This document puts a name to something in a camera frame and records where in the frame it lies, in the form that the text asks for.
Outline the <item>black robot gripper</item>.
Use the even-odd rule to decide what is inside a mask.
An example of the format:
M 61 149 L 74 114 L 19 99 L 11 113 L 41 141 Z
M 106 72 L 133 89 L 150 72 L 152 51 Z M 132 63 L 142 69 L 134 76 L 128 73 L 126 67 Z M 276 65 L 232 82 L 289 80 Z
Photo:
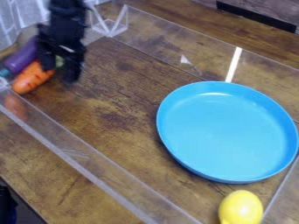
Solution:
M 66 85 L 80 78 L 85 47 L 81 44 L 86 28 L 85 5 L 49 5 L 50 22 L 37 24 L 37 59 L 44 72 L 56 67 L 56 55 L 64 60 L 62 82 Z

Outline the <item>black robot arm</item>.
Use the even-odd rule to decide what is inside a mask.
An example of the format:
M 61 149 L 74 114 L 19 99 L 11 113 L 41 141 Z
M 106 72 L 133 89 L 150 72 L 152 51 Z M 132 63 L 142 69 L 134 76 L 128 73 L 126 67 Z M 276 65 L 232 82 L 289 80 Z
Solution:
M 64 60 L 62 82 L 70 85 L 80 78 L 86 48 L 81 43 L 85 34 L 86 5 L 81 0 L 50 0 L 50 22 L 37 24 L 37 59 L 48 72 L 56 67 L 56 57 Z

